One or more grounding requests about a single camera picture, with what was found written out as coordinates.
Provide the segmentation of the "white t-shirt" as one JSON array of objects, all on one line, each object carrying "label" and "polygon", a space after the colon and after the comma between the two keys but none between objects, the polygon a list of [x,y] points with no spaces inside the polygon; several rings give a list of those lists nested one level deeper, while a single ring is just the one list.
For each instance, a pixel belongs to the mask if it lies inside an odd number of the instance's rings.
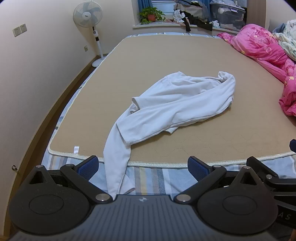
[{"label": "white t-shirt", "polygon": [[132,145],[221,114],[233,102],[235,85],[235,77],[228,72],[220,71],[216,77],[176,72],[133,97],[112,126],[103,150],[109,195],[115,198],[135,189],[125,174]]}]

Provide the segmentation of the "grey plastic storage box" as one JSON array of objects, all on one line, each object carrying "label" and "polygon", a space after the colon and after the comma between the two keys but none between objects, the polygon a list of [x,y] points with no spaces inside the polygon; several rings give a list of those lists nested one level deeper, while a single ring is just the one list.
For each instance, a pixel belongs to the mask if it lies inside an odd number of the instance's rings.
[{"label": "grey plastic storage box", "polygon": [[217,21],[219,27],[228,30],[240,31],[245,25],[245,9],[220,2],[210,3],[211,20]]}]

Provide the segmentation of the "light floral blanket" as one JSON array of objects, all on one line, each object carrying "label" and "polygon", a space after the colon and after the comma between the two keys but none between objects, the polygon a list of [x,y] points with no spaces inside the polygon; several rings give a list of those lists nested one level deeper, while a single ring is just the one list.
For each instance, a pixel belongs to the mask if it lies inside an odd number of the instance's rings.
[{"label": "light floral blanket", "polygon": [[296,20],[289,20],[273,30],[273,37],[292,60],[296,60]]}]

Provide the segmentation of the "blue curtain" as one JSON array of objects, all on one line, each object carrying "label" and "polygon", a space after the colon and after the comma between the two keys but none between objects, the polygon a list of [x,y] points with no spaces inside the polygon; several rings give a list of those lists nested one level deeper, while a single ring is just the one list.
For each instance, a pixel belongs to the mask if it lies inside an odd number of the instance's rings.
[{"label": "blue curtain", "polygon": [[145,8],[153,7],[151,0],[137,0],[139,11]]}]

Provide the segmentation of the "white standing fan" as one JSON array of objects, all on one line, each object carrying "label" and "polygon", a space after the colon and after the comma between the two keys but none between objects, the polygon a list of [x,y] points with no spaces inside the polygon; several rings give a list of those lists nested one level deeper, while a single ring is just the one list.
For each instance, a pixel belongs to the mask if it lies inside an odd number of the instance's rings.
[{"label": "white standing fan", "polygon": [[100,37],[96,26],[103,17],[102,7],[95,1],[85,1],[80,3],[73,12],[73,21],[76,25],[89,28],[92,31],[93,37],[99,50],[100,58],[92,63],[92,67],[97,68],[104,60]]}]

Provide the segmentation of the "beige bed mat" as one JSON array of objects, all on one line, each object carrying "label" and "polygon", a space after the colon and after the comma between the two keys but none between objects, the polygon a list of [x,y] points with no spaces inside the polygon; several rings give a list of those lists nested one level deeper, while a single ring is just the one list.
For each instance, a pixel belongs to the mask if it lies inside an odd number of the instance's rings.
[{"label": "beige bed mat", "polygon": [[50,154],[104,158],[129,147],[129,165],[184,168],[293,155],[295,118],[278,103],[283,84],[217,37],[127,37],[79,90],[49,143]]}]

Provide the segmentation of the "double wall switch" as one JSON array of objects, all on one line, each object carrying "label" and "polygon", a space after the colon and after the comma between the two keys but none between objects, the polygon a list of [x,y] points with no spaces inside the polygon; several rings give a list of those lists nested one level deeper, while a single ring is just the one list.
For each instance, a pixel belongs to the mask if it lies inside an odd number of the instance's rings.
[{"label": "double wall switch", "polygon": [[24,32],[27,32],[26,24],[22,24],[19,27],[16,27],[16,28],[13,29],[14,37],[17,37],[17,36],[19,36],[20,34],[22,34]]}]

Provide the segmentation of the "white mat label tag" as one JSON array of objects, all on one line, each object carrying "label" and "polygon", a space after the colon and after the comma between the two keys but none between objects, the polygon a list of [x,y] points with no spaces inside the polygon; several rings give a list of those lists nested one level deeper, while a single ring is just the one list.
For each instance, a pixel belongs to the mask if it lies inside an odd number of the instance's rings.
[{"label": "white mat label tag", "polygon": [[74,147],[74,151],[73,151],[74,154],[79,154],[79,146],[75,146]]}]

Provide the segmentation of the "potted green plant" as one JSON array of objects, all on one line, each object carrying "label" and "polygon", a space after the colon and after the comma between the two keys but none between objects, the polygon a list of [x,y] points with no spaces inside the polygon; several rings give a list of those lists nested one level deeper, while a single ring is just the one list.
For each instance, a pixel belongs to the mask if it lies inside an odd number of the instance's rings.
[{"label": "potted green plant", "polygon": [[164,21],[165,14],[157,8],[149,6],[139,12],[139,18],[142,25],[147,25],[157,21]]}]

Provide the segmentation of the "dark clothes pile on sill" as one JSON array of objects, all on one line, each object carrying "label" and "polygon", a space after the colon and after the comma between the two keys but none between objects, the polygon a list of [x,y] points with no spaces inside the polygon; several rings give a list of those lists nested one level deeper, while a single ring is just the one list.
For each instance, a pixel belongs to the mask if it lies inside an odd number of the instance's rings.
[{"label": "dark clothes pile on sill", "polygon": [[191,32],[191,25],[213,30],[208,7],[201,1],[175,1],[173,18],[175,23],[185,26],[187,32]]}]

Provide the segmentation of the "pink floral quilt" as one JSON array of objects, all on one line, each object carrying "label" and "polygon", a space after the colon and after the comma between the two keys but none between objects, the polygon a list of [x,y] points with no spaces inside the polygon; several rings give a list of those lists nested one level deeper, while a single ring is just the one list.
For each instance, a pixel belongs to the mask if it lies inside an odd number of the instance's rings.
[{"label": "pink floral quilt", "polygon": [[278,44],[272,33],[259,25],[248,24],[235,36],[222,32],[218,37],[256,61],[283,83],[279,105],[286,115],[295,116],[295,62]]}]

